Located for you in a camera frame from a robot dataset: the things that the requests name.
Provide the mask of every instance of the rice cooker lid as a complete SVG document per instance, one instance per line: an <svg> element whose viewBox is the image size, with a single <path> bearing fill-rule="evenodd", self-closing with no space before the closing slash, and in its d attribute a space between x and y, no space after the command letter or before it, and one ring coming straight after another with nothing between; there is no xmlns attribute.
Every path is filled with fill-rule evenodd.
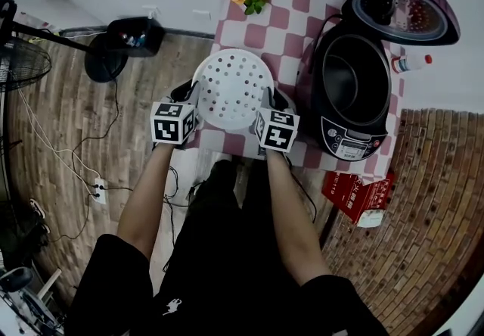
<svg viewBox="0 0 484 336"><path fill-rule="evenodd" d="M346 0L343 17L382 40L403 45L448 45L460 37L446 0Z"/></svg>

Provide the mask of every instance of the perforated plate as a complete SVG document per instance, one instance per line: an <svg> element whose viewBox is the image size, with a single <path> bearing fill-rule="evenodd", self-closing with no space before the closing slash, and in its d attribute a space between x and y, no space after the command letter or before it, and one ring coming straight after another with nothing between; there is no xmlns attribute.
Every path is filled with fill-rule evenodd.
<svg viewBox="0 0 484 336"><path fill-rule="evenodd" d="M399 37L429 41L447 31L447 19L430 0L352 0L356 15L367 25Z"/></svg>
<svg viewBox="0 0 484 336"><path fill-rule="evenodd" d="M211 54L195 71L195 81L201 84L200 115L225 130L250 126L265 87L274 91L274 80L265 63L253 53L236 48Z"/></svg>

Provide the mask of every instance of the white steamer basket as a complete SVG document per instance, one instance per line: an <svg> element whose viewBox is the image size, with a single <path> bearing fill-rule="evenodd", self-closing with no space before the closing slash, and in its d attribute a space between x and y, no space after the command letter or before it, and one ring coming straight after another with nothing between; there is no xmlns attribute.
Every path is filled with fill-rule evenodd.
<svg viewBox="0 0 484 336"><path fill-rule="evenodd" d="M195 71L200 82L198 110L208 123L225 130L254 122L266 87L274 80L265 63L251 52L231 48L211 54Z"/></svg>

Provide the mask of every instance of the wall outlet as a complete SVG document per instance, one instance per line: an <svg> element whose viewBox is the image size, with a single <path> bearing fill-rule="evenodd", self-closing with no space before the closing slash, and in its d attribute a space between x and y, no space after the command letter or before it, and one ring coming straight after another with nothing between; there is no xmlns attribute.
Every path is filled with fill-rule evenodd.
<svg viewBox="0 0 484 336"><path fill-rule="evenodd" d="M161 17L161 10L156 5L142 5L141 6L148 16L156 20L157 17Z"/></svg>
<svg viewBox="0 0 484 336"><path fill-rule="evenodd" d="M192 11L194 18L199 21L210 21L212 17L209 11L199 11L198 9L194 9Z"/></svg>
<svg viewBox="0 0 484 336"><path fill-rule="evenodd" d="M106 187L106 182L103 179L96 177L95 184L98 185L95 193L99 194L99 196L93 196L93 198L100 204L106 204L106 191L101 189L101 186L103 188Z"/></svg>

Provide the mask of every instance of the rice cooker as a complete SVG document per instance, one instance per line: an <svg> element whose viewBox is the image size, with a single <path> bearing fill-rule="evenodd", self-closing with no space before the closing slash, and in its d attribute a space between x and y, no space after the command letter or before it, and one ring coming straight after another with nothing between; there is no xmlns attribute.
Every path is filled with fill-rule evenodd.
<svg viewBox="0 0 484 336"><path fill-rule="evenodd" d="M392 82L382 41L453 44L458 21L446 0L345 0L328 19L337 25L321 36L324 22L296 83L300 129L338 159L364 160L388 134Z"/></svg>

